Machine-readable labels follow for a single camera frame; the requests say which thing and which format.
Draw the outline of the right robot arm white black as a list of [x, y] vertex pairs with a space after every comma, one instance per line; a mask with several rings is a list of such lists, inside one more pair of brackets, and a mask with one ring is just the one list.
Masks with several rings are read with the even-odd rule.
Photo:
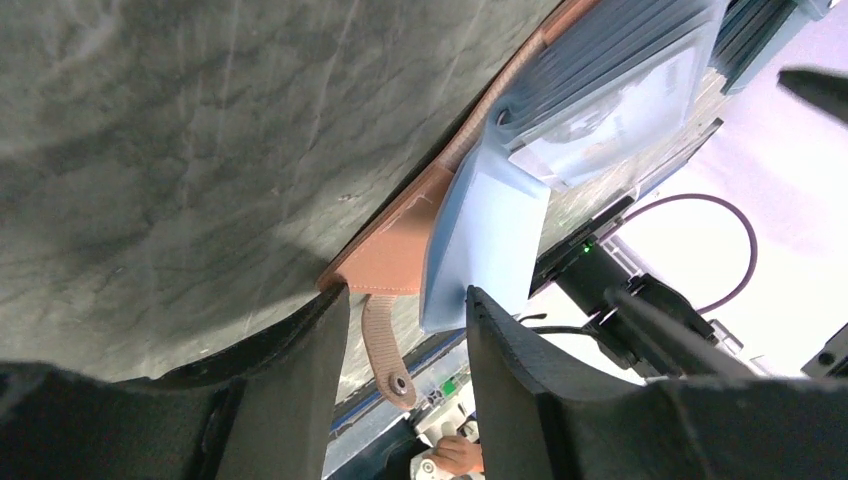
[[[807, 104], [847, 122], [847, 77], [812, 68], [784, 68], [778, 84]], [[648, 303], [642, 294], [671, 291], [660, 283], [630, 291], [605, 291], [614, 311], [606, 321], [584, 327], [536, 326], [540, 335], [575, 334], [592, 337], [624, 363], [643, 361], [659, 376], [716, 376], [748, 379], [754, 374], [734, 357], [717, 350], [671, 314]]]

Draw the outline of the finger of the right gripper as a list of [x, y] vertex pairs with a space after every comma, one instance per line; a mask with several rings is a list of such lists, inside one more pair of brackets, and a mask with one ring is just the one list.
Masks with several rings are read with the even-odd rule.
[[847, 125], [847, 76], [812, 68], [787, 68], [778, 84], [807, 104]]

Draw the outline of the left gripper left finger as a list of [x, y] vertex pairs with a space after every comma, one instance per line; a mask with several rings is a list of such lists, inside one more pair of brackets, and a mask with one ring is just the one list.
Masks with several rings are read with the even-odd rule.
[[160, 378], [1, 365], [5, 479], [317, 479], [349, 323], [335, 286]]

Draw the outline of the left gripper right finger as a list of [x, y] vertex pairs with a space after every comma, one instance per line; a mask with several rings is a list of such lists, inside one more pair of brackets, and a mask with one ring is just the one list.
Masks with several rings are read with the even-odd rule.
[[600, 371], [467, 291], [489, 479], [843, 479], [847, 383], [765, 378], [620, 290], [607, 297], [683, 370], [645, 386]]

